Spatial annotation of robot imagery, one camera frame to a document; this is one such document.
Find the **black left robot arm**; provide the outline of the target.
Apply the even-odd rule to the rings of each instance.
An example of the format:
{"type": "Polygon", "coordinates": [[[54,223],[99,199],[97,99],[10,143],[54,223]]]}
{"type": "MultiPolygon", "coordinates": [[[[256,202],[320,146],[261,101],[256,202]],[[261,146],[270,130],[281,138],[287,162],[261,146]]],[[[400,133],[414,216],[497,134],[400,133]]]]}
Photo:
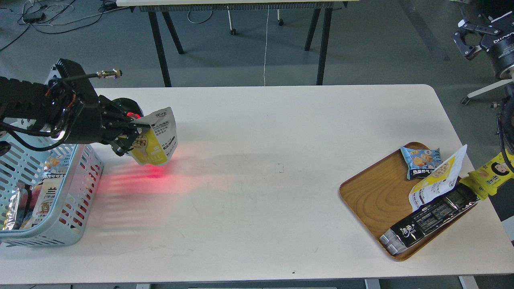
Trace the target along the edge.
{"type": "Polygon", "coordinates": [[[1,131],[31,151],[101,143],[123,156],[150,126],[137,122],[143,112],[136,101],[110,100],[90,82],[121,75],[119,69],[85,73],[77,62],[59,59],[45,84],[1,77],[1,131]]]}

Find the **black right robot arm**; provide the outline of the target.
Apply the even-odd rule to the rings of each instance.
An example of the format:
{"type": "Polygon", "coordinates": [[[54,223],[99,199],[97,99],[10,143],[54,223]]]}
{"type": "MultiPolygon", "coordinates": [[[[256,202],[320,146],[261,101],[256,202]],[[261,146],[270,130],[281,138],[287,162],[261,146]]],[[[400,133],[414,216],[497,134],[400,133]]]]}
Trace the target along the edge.
{"type": "Polygon", "coordinates": [[[500,103],[500,112],[496,115],[496,126],[499,135],[500,154],[506,161],[506,166],[513,170],[513,157],[507,156],[507,151],[513,152],[513,15],[511,12],[492,20],[489,24],[472,24],[463,16],[458,24],[458,31],[452,38],[461,55],[472,60],[480,51],[485,51],[498,79],[490,84],[468,93],[461,99],[467,105],[471,98],[487,91],[505,87],[506,97],[500,103]]]}

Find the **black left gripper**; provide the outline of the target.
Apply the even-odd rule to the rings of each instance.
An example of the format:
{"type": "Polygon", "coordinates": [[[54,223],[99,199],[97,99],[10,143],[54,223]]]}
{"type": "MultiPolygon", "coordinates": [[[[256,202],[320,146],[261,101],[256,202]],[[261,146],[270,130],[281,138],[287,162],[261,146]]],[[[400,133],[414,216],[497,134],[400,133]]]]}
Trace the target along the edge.
{"type": "Polygon", "coordinates": [[[135,123],[140,114],[122,115],[118,100],[103,95],[77,94],[71,106],[71,115],[62,138],[66,144],[112,143],[112,150],[123,156],[133,149],[139,134],[121,135],[121,130],[150,128],[150,124],[135,123]]]}

